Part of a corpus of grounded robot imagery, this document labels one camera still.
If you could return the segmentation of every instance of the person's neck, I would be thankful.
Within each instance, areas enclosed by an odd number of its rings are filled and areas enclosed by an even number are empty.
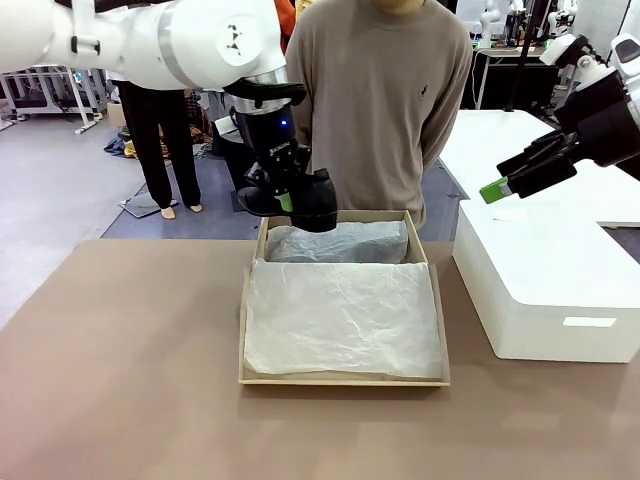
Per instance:
[[[426,0],[404,0],[401,3],[390,4],[385,0],[370,0],[376,7],[385,12],[392,13],[394,15],[409,15],[414,13],[425,4]]]

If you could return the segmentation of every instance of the person's leg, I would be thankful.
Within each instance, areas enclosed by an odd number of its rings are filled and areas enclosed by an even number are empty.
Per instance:
[[[160,146],[155,109],[150,108],[153,91],[131,82],[118,82],[122,110],[136,149],[151,198],[161,209],[171,206],[171,183]]]
[[[187,207],[200,205],[200,187],[193,159],[191,130],[187,120],[187,105],[182,90],[156,91],[156,108],[164,143],[169,149],[182,201]]]

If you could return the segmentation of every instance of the open shoe box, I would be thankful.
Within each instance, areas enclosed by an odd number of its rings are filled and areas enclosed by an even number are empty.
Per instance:
[[[409,245],[406,257],[408,263],[429,263],[422,249],[418,234],[413,225],[408,212],[395,211],[341,211],[338,215],[338,222],[393,222],[404,221],[409,234]],[[254,258],[264,259],[265,248],[269,230],[281,225],[291,225],[289,219],[282,217],[266,218],[262,220],[258,244]],[[254,372],[245,366],[244,345],[247,320],[247,302],[249,300],[249,278],[250,272],[245,274],[244,288],[242,294],[242,304],[240,309],[240,372],[239,380],[245,385],[326,385],[326,386],[411,386],[411,387],[448,387],[451,384],[451,374],[449,369],[449,355],[447,352],[447,339],[444,331],[444,317],[442,315],[442,304],[440,301],[440,288],[438,285],[438,274],[434,265],[429,267],[431,285],[433,288],[438,333],[440,336],[440,349],[442,352],[442,375],[441,378],[429,379],[407,379],[394,377],[391,375],[374,373],[348,373],[348,372],[311,372],[295,373],[287,375],[267,375]]]

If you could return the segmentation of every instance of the bare foot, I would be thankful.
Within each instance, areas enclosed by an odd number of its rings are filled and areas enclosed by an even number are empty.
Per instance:
[[[163,208],[162,210],[160,210],[160,213],[162,214],[162,218],[164,218],[165,220],[175,220],[176,218],[176,212],[174,212],[173,208],[171,207]]]

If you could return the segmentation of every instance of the green tape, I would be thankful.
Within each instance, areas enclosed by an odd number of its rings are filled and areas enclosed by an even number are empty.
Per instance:
[[[287,213],[293,212],[293,205],[291,204],[291,195],[289,195],[288,193],[285,193],[284,195],[280,195],[278,197],[278,200],[280,200],[280,206],[282,207],[282,210],[284,210]]]
[[[508,181],[509,179],[507,177],[503,177],[497,182],[493,182],[491,185],[487,185],[480,190],[480,195],[482,195],[483,200],[486,203],[494,203],[505,198],[507,195],[502,193],[502,189],[500,187]]]

